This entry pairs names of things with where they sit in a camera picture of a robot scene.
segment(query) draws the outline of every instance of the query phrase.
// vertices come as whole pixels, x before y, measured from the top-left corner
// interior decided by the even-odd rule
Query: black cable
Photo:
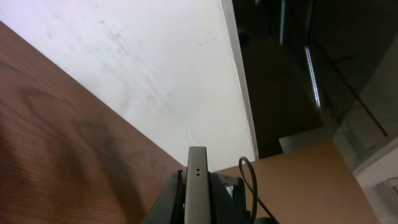
[[[249,184],[249,179],[246,176],[246,174],[244,173],[243,166],[242,166],[242,161],[244,161],[246,163],[246,165],[248,165],[248,168],[249,168],[249,171],[250,171],[250,175],[251,175],[251,179],[252,179],[252,182],[253,182],[253,188]],[[266,205],[264,205],[262,200],[258,197],[256,173],[254,172],[253,166],[251,165],[250,161],[244,156],[242,156],[239,159],[239,170],[241,171],[241,174],[242,174],[244,182],[246,183],[246,185],[248,186],[249,190],[253,194],[253,204],[252,204],[251,217],[250,217],[251,223],[254,223],[254,221],[256,220],[257,202],[260,203],[261,207],[267,212],[269,217],[271,219],[273,219],[275,221],[275,223],[278,223],[276,218],[275,218],[275,216],[272,215],[272,213],[268,210]]]

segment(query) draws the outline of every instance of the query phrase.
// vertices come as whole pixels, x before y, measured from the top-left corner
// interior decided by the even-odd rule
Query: brown wooden surface
[[[379,223],[362,188],[331,141],[252,164],[259,196],[281,223]],[[219,173],[241,177],[238,167]],[[251,207],[248,188],[246,197]],[[257,217],[264,216],[265,211],[258,205]]]
[[[139,223],[180,168],[0,22],[0,223]]]

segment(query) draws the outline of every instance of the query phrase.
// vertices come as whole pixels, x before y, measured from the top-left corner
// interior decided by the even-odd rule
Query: tan wooden surface
[[[178,169],[0,22],[0,223],[139,223]]]
[[[362,188],[331,141],[252,164],[259,196],[281,223],[379,223]],[[241,177],[238,167],[219,173]],[[251,207],[248,188],[246,197]],[[257,217],[264,216],[266,213],[259,206]]]

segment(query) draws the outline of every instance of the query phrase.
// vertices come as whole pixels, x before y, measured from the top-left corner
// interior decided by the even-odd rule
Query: cable
[[[249,171],[250,171],[250,175],[251,175],[251,179],[253,182],[253,188],[252,186],[249,184],[249,179],[246,176],[246,174],[244,173],[243,170],[243,166],[242,166],[242,161],[244,161],[246,163],[246,165],[248,165]],[[272,215],[272,213],[268,210],[268,208],[266,207],[266,205],[264,205],[264,203],[262,202],[262,200],[260,199],[260,197],[258,197],[258,191],[257,191],[257,178],[256,178],[256,173],[254,172],[253,166],[251,165],[250,161],[242,156],[239,159],[239,170],[241,171],[242,177],[244,182],[246,183],[246,185],[248,186],[249,190],[251,191],[251,193],[253,194],[253,204],[252,204],[252,210],[251,210],[251,217],[250,217],[250,222],[254,223],[254,221],[256,220],[256,215],[257,215],[257,202],[260,203],[261,207],[267,212],[267,214],[269,215],[269,217],[271,219],[273,219],[275,221],[275,223],[278,223],[275,216]]]

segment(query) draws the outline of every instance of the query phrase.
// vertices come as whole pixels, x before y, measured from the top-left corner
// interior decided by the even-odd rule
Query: fluorescent light
[[[305,49],[305,55],[307,56],[308,70],[310,71],[312,89],[313,89],[313,94],[315,96],[315,103],[317,104],[318,109],[320,109],[321,101],[319,98],[317,79],[315,78],[315,72],[313,70],[310,48],[308,46],[305,46],[304,49]]]

